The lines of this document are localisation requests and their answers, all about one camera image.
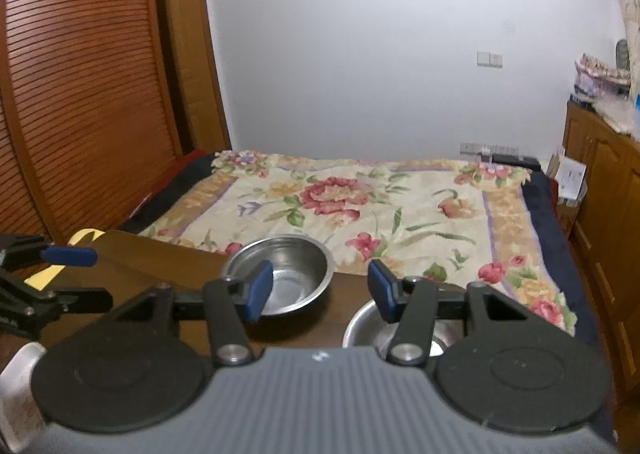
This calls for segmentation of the wall power strip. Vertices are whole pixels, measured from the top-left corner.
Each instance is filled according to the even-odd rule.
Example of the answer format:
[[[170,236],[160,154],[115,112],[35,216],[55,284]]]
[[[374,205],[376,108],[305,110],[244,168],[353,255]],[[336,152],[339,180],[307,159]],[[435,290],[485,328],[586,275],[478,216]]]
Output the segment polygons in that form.
[[[508,145],[462,141],[460,143],[459,152],[461,155],[505,154],[515,156],[520,154],[520,149],[516,147],[509,147]]]

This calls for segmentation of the white wall switch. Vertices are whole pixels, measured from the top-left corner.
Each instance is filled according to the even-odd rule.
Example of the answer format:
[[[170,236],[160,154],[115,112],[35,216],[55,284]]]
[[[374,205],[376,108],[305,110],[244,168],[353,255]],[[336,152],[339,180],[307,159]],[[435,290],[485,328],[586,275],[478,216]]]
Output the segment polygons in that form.
[[[476,64],[483,68],[503,68],[503,55],[493,54],[490,51],[477,51]]]

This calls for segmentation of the white paper box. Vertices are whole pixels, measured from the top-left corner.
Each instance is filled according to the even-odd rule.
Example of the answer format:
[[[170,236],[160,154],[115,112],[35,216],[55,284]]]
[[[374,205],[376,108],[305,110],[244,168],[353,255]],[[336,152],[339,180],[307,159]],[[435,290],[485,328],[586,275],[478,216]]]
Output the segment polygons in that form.
[[[561,199],[572,202],[577,202],[580,199],[586,171],[587,166],[582,162],[577,162],[565,155],[559,157],[553,179],[558,184]]]

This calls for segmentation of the wooden louvered wardrobe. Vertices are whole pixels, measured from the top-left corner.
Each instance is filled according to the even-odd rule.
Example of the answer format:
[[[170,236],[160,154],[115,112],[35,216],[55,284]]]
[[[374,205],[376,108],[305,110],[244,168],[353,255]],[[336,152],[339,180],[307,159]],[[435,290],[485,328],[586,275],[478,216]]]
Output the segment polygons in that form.
[[[157,0],[1,0],[1,228],[123,223],[182,154]]]

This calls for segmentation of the floral bed blanket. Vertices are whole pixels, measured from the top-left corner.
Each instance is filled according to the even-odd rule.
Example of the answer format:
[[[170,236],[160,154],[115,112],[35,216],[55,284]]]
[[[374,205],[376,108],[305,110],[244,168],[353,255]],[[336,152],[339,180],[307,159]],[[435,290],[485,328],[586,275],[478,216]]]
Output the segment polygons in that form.
[[[567,333],[575,273],[538,171],[496,163],[364,162],[222,151],[197,159],[130,221],[134,233],[226,256],[278,234],[322,243],[338,272],[482,281]]]

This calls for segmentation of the small steel bowl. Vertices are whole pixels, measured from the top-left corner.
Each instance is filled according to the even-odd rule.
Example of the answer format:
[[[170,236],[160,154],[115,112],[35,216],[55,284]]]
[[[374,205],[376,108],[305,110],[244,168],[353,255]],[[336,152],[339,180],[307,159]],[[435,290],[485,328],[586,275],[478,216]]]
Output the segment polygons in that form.
[[[273,267],[273,285],[262,315],[280,317],[310,307],[328,289],[335,271],[326,245],[301,234],[265,237],[244,245],[224,264],[221,275],[240,277],[262,260]]]

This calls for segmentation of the wooden sideboard cabinet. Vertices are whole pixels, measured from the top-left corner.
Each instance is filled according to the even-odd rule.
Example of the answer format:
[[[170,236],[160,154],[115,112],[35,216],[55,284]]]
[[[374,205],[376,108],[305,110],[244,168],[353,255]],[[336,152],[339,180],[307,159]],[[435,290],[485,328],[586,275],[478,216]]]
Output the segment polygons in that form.
[[[639,396],[639,144],[570,101],[566,155],[586,167],[587,192],[570,231],[608,340],[615,392]]]

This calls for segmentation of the pile of folded fabric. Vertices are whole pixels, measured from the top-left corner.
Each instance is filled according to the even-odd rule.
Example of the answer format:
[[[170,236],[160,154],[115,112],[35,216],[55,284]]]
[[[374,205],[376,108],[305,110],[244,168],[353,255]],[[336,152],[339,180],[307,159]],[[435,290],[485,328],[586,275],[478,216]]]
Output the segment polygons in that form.
[[[589,98],[627,98],[630,90],[630,71],[611,68],[593,56],[583,54],[575,61],[574,89]]]

